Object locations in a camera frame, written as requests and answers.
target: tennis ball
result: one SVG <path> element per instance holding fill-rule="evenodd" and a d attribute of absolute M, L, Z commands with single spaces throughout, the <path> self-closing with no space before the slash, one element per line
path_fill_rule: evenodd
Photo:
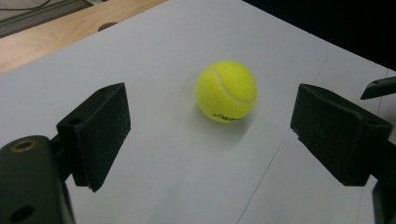
<path fill-rule="evenodd" d="M 195 100 L 210 119 L 230 123 L 248 114 L 256 103 L 254 76 L 241 63 L 220 61 L 209 65 L 195 83 Z"/>

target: black cable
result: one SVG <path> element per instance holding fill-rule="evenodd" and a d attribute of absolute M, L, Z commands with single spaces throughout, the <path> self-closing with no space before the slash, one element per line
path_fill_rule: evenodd
<path fill-rule="evenodd" d="M 45 6 L 46 4 L 48 4 L 50 2 L 50 0 L 47 0 L 47 2 L 37 6 L 37 7 L 27 7 L 27 8 L 0 8 L 0 11 L 26 11 L 26 10 L 33 10 L 33 9 L 37 9 L 40 7 Z"/>

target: tennis ball seam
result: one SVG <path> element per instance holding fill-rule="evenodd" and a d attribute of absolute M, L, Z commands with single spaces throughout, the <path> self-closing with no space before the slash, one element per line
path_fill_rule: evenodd
<path fill-rule="evenodd" d="M 235 98 L 234 96 L 232 96 L 232 95 L 227 91 L 227 89 L 224 87 L 224 85 L 223 85 L 223 83 L 222 83 L 222 81 L 221 81 L 221 77 L 220 77 L 218 71 L 216 71 L 216 69 L 214 69 L 214 68 L 210 68 L 210 71 L 216 76 L 216 78 L 218 79 L 219 84 L 220 84 L 222 90 L 224 91 L 224 93 L 225 93 L 228 97 L 230 97 L 231 99 L 233 99 L 234 101 L 236 101 L 238 104 L 241 104 L 241 105 L 250 105 L 251 103 L 254 102 L 255 99 L 252 99 L 252 100 L 250 100 L 250 101 L 248 101 L 248 102 L 243 102 L 243 101 L 241 101 L 241 100 Z"/>

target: white tabletop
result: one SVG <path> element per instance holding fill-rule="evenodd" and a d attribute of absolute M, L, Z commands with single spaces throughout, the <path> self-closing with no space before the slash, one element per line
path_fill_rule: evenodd
<path fill-rule="evenodd" d="M 255 74 L 259 100 L 246 118 L 219 124 L 193 88 L 228 59 Z M 395 123 L 394 97 L 360 100 L 385 76 L 396 74 L 242 1 L 170 0 L 0 76 L 0 145 L 54 136 L 94 91 L 125 82 L 132 130 L 105 184 L 92 193 L 67 180 L 78 223 L 371 224 L 375 179 L 344 187 L 290 119 L 307 83 Z"/>

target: yellow tennis ball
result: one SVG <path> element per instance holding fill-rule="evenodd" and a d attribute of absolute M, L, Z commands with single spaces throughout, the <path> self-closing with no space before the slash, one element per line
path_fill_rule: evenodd
<path fill-rule="evenodd" d="M 221 61 L 209 65 L 195 84 L 198 107 L 210 119 L 229 123 L 248 114 L 256 103 L 254 76 L 241 63 Z"/>

